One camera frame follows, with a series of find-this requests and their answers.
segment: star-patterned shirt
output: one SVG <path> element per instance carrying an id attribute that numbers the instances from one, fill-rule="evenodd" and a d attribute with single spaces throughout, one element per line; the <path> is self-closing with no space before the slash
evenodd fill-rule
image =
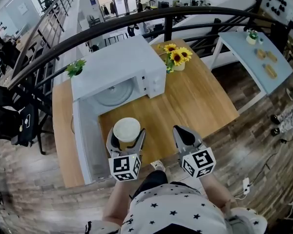
<path id="1" fill-rule="evenodd" d="M 135 197 L 122 226 L 93 221 L 90 234 L 263 234 L 266 227 L 252 209 L 234 208 L 225 216 L 197 190 L 164 184 Z"/>

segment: light blue table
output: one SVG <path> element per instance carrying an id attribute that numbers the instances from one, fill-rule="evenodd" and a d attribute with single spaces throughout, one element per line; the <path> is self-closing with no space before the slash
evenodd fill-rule
<path id="1" fill-rule="evenodd" d="M 291 66 L 285 60 L 284 56 L 280 53 L 276 46 L 264 35 L 264 33 L 258 33 L 258 37 L 264 40 L 262 45 L 260 45 L 258 41 L 256 45 L 250 45 L 246 41 L 247 35 L 247 32 L 219 33 L 220 37 L 212 56 L 212 62 L 209 66 L 209 69 L 211 70 L 214 68 L 216 60 L 224 44 L 242 63 L 242 65 L 249 72 L 253 80 L 256 82 L 257 86 L 260 89 L 260 93 L 238 110 L 240 114 L 248 108 L 252 107 L 266 94 L 271 94 L 293 72 Z M 256 56 L 255 51 L 259 48 L 264 51 L 271 51 L 277 57 L 278 62 L 274 63 L 269 57 L 260 60 Z M 277 73 L 277 78 L 270 78 L 265 68 L 263 67 L 263 64 L 270 64 Z"/>

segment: white bowl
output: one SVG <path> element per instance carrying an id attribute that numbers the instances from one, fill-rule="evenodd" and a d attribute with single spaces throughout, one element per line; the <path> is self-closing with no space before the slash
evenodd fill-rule
<path id="1" fill-rule="evenodd" d="M 123 118 L 116 122 L 113 133 L 121 142 L 132 142 L 140 133 L 140 123 L 134 118 Z"/>

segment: shoe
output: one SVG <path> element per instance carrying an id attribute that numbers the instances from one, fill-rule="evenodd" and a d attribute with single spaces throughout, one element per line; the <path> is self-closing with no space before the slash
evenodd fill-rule
<path id="1" fill-rule="evenodd" d="M 280 129 L 279 128 L 272 129 L 271 134 L 272 136 L 277 136 L 278 134 L 280 134 Z"/>
<path id="2" fill-rule="evenodd" d="M 271 116 L 270 116 L 270 120 L 271 120 L 274 124 L 276 124 L 276 125 L 279 125 L 279 124 L 280 124 L 280 121 L 278 120 L 277 115 L 271 115 Z"/>
<path id="3" fill-rule="evenodd" d="M 160 160 L 157 160 L 157 161 L 155 161 L 155 162 L 152 162 L 152 163 L 151 163 L 151 166 L 153 166 L 155 170 L 157 170 L 157 167 L 161 167 L 162 170 L 163 170 L 163 172 L 166 171 L 165 166 L 163 165 L 163 163 L 162 163 Z"/>

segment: sunflower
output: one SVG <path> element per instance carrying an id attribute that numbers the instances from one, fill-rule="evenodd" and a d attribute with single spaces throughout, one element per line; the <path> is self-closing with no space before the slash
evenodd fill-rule
<path id="1" fill-rule="evenodd" d="M 185 61 L 189 61 L 191 59 L 191 55 L 193 55 L 193 53 L 187 48 L 180 48 L 179 51 L 181 52 Z"/>
<path id="2" fill-rule="evenodd" d="M 180 66 L 181 63 L 185 62 L 183 55 L 179 49 L 171 52 L 170 59 L 174 61 L 175 66 Z"/>
<path id="3" fill-rule="evenodd" d="M 178 48 L 176 48 L 176 44 L 168 44 L 165 45 L 164 50 L 166 51 L 166 53 L 170 53 L 171 51 L 174 51 Z"/>

